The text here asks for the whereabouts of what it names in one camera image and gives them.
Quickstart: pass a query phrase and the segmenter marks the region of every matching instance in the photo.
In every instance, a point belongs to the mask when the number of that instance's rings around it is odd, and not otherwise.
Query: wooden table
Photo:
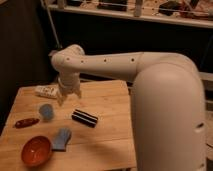
[[[125,82],[103,81],[82,83],[82,98],[70,95],[62,106],[56,100],[37,97],[35,87],[20,88],[0,137],[1,171],[95,171],[135,167],[129,95]],[[44,122],[38,112],[49,103],[54,118]],[[71,114],[80,109],[99,117],[95,128],[73,121]],[[16,129],[17,120],[36,117],[40,122],[31,127]],[[27,168],[21,160],[24,144],[34,136],[44,135],[50,140],[62,127],[69,127],[72,138],[66,152],[53,152],[44,165]]]

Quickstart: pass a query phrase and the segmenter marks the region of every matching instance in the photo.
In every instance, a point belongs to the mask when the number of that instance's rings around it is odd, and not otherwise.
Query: brown toy sausage
[[[39,122],[39,119],[37,118],[27,118],[27,119],[17,121],[14,126],[16,128],[24,128],[24,127],[34,125],[38,122]]]

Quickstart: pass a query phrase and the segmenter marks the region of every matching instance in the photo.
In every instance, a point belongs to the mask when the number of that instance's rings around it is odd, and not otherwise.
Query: white object
[[[35,94],[41,97],[47,97],[51,99],[58,98],[58,89],[50,86],[36,86]]]
[[[138,170],[206,170],[204,90],[190,59],[157,52],[86,56],[72,45],[53,55],[52,65],[63,94],[80,91],[80,72],[133,82]]]

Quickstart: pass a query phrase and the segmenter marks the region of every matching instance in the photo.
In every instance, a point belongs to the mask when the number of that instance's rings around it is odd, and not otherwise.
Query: orange bowl
[[[21,158],[26,166],[34,167],[45,163],[51,156],[52,146],[45,136],[30,139],[23,147]]]

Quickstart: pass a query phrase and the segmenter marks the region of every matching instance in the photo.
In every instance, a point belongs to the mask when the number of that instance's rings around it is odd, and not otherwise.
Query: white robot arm
[[[52,57],[62,94],[80,92],[79,73],[133,83],[131,119],[137,168],[204,171],[205,100],[193,62],[176,53],[86,56],[72,45]]]

